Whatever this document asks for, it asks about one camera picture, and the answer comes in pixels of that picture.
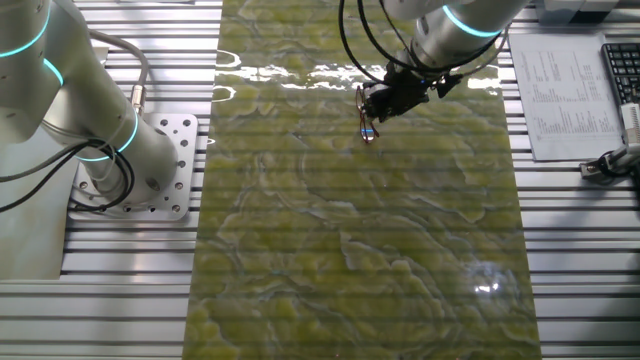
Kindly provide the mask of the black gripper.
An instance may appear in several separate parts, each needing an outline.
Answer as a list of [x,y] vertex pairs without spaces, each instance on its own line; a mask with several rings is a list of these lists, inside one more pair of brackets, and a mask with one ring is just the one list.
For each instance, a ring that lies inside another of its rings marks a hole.
[[363,84],[363,110],[369,118],[377,118],[380,123],[424,102],[428,88],[435,81],[429,75],[415,73],[395,64],[386,66],[383,80],[385,85],[374,82]]

